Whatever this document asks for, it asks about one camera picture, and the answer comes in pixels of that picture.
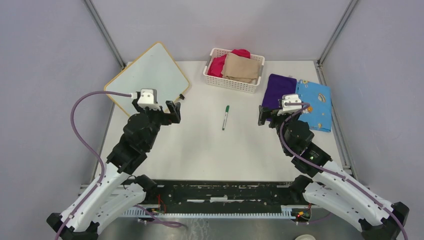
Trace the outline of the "green whiteboard marker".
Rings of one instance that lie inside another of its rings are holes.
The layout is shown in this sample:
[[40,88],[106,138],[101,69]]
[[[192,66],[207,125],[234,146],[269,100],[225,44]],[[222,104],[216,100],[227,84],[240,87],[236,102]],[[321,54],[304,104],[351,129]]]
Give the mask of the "green whiteboard marker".
[[227,119],[228,119],[228,114],[229,114],[229,110],[230,110],[230,106],[227,105],[225,107],[225,113],[224,113],[224,118],[223,118],[223,123],[222,123],[222,127],[221,130],[224,131],[226,129],[226,124],[227,124]]

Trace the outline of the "yellow framed whiteboard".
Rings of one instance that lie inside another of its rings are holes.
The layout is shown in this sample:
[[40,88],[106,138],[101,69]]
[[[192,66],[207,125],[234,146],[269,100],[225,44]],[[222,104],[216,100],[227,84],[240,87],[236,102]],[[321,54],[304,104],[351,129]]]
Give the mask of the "yellow framed whiteboard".
[[155,42],[104,86],[104,91],[130,94],[142,89],[157,91],[156,100],[165,112],[166,101],[176,102],[191,83],[164,44]]

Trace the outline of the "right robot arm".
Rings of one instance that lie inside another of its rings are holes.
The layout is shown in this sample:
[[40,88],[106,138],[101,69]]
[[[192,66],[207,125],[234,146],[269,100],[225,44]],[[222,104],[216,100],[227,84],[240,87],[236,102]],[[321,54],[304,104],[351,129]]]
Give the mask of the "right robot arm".
[[395,240],[408,234],[405,224],[410,209],[402,202],[392,203],[373,193],[343,170],[332,157],[312,142],[314,133],[299,115],[308,103],[284,103],[277,109],[259,106],[258,125],[270,120],[283,152],[301,172],[289,189],[295,204],[307,201],[343,219],[365,240]]

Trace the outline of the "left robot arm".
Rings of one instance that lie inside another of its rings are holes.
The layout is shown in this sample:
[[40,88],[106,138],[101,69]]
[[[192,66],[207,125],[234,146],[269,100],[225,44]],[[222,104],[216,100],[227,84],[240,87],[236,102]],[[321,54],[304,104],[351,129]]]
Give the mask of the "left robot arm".
[[181,121],[181,103],[167,100],[169,112],[157,104],[139,105],[123,127],[123,134],[103,164],[104,169],[78,199],[61,213],[46,220],[55,231],[55,239],[96,240],[105,228],[133,206],[153,203],[157,184],[146,175],[137,176],[123,193],[108,199],[147,159],[161,126]]

